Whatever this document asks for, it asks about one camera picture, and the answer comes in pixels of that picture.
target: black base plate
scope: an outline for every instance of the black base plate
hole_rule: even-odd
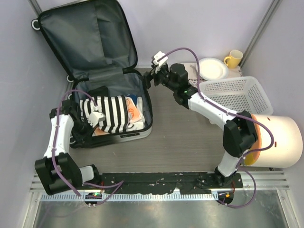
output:
[[[160,173],[103,173],[100,175],[103,185],[123,182],[116,192],[120,194],[165,194],[173,193],[175,188],[181,194],[206,194],[211,189],[230,189],[231,184],[219,186],[215,182],[215,174],[207,172],[160,172]],[[233,177],[234,188],[242,188],[241,175]]]

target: white laundry basket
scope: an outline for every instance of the white laundry basket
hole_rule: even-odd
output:
[[[235,77],[200,83],[200,90],[222,106],[252,114],[271,115],[273,108],[258,80],[254,77]]]

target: black and white striped clothing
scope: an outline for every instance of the black and white striped clothing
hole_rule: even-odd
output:
[[[99,128],[104,132],[121,133],[127,132],[129,124],[128,108],[125,96],[94,97],[98,111],[105,114],[105,120],[99,123]],[[94,103],[89,99],[80,100],[81,117],[87,119],[93,110]]]

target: mug handle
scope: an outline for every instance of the mug handle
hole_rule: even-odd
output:
[[[228,59],[231,59],[231,57],[230,56],[227,56],[226,58],[224,58],[224,63],[228,66],[228,63],[227,63],[227,60]]]

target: black suitcase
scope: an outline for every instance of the black suitcase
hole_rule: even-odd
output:
[[[88,0],[53,8],[33,20],[32,27],[42,32],[73,88],[96,94],[107,92],[110,97],[131,94],[142,98],[143,129],[92,135],[83,142],[76,142],[71,136],[71,147],[92,148],[144,138],[151,133],[151,100],[142,76],[134,69],[136,48],[124,11],[116,0]],[[80,103],[86,96],[73,93],[70,99]]]

